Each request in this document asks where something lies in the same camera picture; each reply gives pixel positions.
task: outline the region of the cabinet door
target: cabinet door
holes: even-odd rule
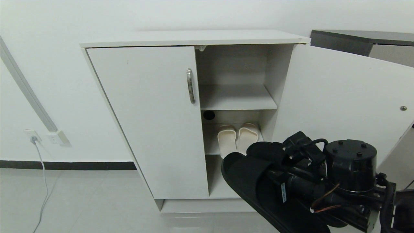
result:
[[[87,52],[154,198],[208,197],[194,47]]]
[[[378,166],[412,125],[413,91],[414,68],[296,45],[273,139],[303,131],[311,139],[363,140],[376,147]]]

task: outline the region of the cabinet handle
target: cabinet handle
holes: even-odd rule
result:
[[[195,99],[194,99],[194,91],[193,91],[193,71],[191,69],[187,69],[187,85],[188,85],[188,93],[190,94],[190,102],[194,104]]]

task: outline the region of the white slipper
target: white slipper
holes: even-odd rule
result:
[[[226,157],[232,152],[236,152],[236,130],[231,125],[222,125],[219,127],[217,139],[219,140],[220,155]]]
[[[246,155],[247,148],[259,139],[259,129],[252,123],[244,123],[238,131],[237,151]]]

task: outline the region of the cable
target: cable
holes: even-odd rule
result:
[[[397,229],[392,229],[391,226],[387,224],[386,214],[387,214],[388,207],[392,201],[392,193],[394,191],[394,188],[391,185],[391,183],[388,182],[387,180],[384,179],[383,182],[386,187],[386,192],[385,192],[385,201],[383,202],[381,206],[381,212],[380,212],[381,230],[384,230],[385,233],[402,233],[401,231]]]
[[[320,138],[320,139],[315,139],[315,140],[310,141],[308,143],[302,144],[300,146],[302,146],[302,147],[303,146],[310,146],[310,145],[315,145],[315,144],[321,143],[321,142],[323,142],[323,144],[324,144],[323,147],[326,147],[326,145],[328,144],[328,140],[326,140],[325,138]]]
[[[330,210],[330,209],[335,209],[335,208],[338,208],[338,207],[341,207],[341,206],[342,205],[328,206],[328,207],[325,207],[323,209],[315,210],[314,213],[320,213],[320,212]]]
[[[323,196],[321,196],[320,198],[316,199],[312,205],[310,206],[312,209],[315,209],[315,207],[317,205],[319,205],[319,203],[322,201],[322,199],[324,199],[327,195],[331,194],[337,187],[339,187],[339,183],[337,185],[335,185],[335,187],[331,190],[329,190],[327,193],[325,193]]]
[[[405,187],[405,189],[403,189],[403,190],[407,190],[413,183],[414,183],[414,180],[411,181],[411,183],[409,185],[407,185],[407,187]]]
[[[36,145],[36,141],[37,141],[37,137],[36,137],[36,136],[32,136],[32,137],[30,138],[30,142],[31,142],[31,143],[33,143],[33,144],[35,145],[36,150],[37,150],[37,153],[39,154],[40,162],[42,163],[42,168],[43,168],[43,179],[45,180],[45,186],[46,186],[46,197],[45,197],[45,200],[43,201],[42,208],[40,209],[40,217],[39,217],[39,222],[37,223],[37,226],[36,226],[36,228],[34,229],[33,233],[35,233],[35,232],[36,232],[37,228],[38,228],[38,227],[39,227],[39,225],[40,225],[40,222],[42,221],[43,209],[45,208],[46,201],[47,201],[47,199],[48,199],[48,195],[49,195],[48,184],[46,183],[45,164],[43,163],[42,156],[40,155],[39,147],[37,147],[37,145]]]

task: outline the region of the tile floor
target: tile floor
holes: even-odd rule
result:
[[[137,171],[47,170],[46,177],[51,195],[36,233],[278,232],[257,213],[160,214]],[[0,233],[32,233],[45,194],[41,170],[0,169]]]

